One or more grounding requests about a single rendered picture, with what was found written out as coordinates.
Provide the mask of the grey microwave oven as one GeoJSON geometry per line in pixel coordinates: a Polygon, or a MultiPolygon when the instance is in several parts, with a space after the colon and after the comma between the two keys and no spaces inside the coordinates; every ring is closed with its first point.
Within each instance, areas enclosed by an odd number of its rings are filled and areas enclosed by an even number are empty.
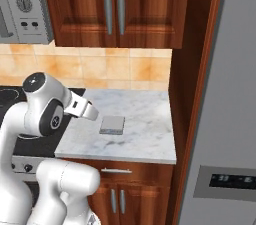
{"type": "Polygon", "coordinates": [[[0,44],[45,44],[54,39],[47,0],[0,0],[0,44]]]}

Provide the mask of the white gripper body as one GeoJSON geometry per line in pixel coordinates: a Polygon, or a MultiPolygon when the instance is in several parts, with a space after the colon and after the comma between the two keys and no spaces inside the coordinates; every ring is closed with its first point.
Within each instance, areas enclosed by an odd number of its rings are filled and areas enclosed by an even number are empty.
{"type": "Polygon", "coordinates": [[[91,121],[95,121],[98,115],[99,115],[99,111],[95,108],[95,106],[90,101],[88,101],[85,107],[85,110],[82,114],[82,117],[91,121]]]}

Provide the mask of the wooden base cupboard door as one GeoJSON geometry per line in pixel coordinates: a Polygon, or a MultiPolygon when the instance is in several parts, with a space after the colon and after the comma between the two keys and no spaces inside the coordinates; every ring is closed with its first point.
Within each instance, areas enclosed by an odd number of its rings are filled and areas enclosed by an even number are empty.
{"type": "Polygon", "coordinates": [[[119,184],[119,218],[121,225],[165,225],[169,188],[119,184]],[[121,213],[120,190],[125,191],[126,210],[121,213]]]}
{"type": "Polygon", "coordinates": [[[99,217],[101,225],[119,225],[118,207],[116,207],[116,213],[112,211],[111,189],[115,189],[117,205],[117,188],[113,183],[101,183],[97,191],[88,197],[90,207],[99,217]]]}

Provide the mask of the wooden wall cupboard door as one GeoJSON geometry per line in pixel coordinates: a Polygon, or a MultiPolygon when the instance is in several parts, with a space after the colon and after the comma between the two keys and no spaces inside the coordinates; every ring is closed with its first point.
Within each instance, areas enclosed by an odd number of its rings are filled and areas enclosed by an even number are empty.
{"type": "MultiPolygon", "coordinates": [[[[125,0],[125,32],[122,48],[180,49],[182,47],[188,0],[125,0]]],[[[118,4],[116,0],[116,19],[118,4]]]]}
{"type": "Polygon", "coordinates": [[[57,47],[116,47],[115,7],[108,35],[104,0],[47,0],[57,47]]]}

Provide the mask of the black hob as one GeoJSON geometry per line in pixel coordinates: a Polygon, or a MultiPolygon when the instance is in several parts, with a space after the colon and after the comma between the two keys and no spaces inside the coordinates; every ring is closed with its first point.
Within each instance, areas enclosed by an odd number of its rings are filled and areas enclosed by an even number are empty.
{"type": "Polygon", "coordinates": [[[33,135],[25,127],[28,104],[20,86],[0,86],[0,160],[9,162],[13,155],[53,158],[71,120],[65,114],[60,127],[50,136],[33,135]]]}

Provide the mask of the grey digital scale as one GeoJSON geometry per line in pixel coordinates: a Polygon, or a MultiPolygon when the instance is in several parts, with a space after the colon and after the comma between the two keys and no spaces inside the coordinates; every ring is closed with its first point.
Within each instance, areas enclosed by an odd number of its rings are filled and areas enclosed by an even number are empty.
{"type": "Polygon", "coordinates": [[[123,116],[104,116],[100,126],[101,134],[122,135],[125,118],[123,116]]]}

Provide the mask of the grey fridge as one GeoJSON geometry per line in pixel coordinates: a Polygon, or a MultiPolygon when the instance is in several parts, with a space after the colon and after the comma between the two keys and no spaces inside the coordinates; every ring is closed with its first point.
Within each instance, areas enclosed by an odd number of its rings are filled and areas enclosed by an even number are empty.
{"type": "Polygon", "coordinates": [[[256,0],[220,0],[178,225],[256,225],[256,0]]]}

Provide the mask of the wooden fridge housing panel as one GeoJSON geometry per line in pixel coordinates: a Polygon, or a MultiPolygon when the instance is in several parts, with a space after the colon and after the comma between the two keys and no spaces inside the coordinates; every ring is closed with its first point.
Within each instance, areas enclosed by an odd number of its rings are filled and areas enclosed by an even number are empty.
{"type": "Polygon", "coordinates": [[[219,2],[188,0],[183,46],[172,51],[169,99],[177,161],[165,225],[178,225],[219,2]]]}

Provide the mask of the wooden drawer front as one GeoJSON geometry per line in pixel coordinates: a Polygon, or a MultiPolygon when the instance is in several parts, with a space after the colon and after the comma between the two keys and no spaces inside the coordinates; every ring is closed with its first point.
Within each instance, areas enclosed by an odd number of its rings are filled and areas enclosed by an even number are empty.
{"type": "Polygon", "coordinates": [[[127,183],[135,182],[169,187],[173,172],[173,165],[170,164],[72,158],[67,158],[67,161],[90,165],[98,169],[101,177],[105,180],[124,181],[127,183]],[[101,169],[104,168],[129,169],[132,170],[132,174],[102,173],[101,169]]]}

